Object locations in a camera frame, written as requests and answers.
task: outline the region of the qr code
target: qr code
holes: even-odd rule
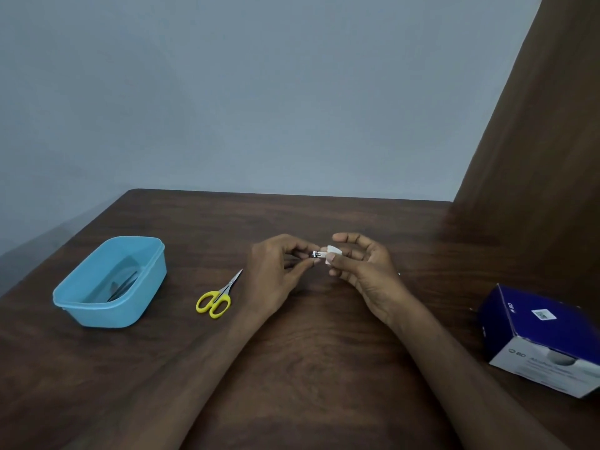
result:
[[[540,320],[554,320],[557,318],[549,310],[531,310],[531,312]]]

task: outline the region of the bd logo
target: bd logo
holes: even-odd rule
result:
[[[523,354],[522,352],[517,352],[514,349],[509,349],[508,352],[510,353],[516,353],[517,355],[519,355],[520,357],[526,357],[527,355]]]

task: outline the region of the person's left arm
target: person's left arm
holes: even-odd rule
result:
[[[244,297],[227,325],[199,338],[72,441],[69,449],[179,448],[217,384],[248,340],[278,310],[319,246],[290,235],[253,245],[244,269]],[[302,259],[291,268],[285,254]]]

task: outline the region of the person's left hand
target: person's left hand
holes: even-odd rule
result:
[[[303,273],[320,262],[319,258],[308,257],[311,251],[318,250],[319,245],[287,234],[253,245],[244,269],[244,295],[258,310],[273,314],[288,298]],[[301,261],[285,260],[285,254],[292,254]]]

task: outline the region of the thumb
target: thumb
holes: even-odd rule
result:
[[[358,269],[361,265],[359,260],[351,259],[350,257],[343,256],[342,254],[334,254],[333,252],[329,252],[327,254],[327,260],[331,264],[331,266],[335,267],[342,272],[349,272],[358,276]]]
[[[319,259],[316,258],[304,259],[302,262],[296,264],[292,271],[286,273],[286,281],[290,290],[296,287],[298,281],[300,281],[300,278],[304,275],[304,272],[311,269],[318,261]]]

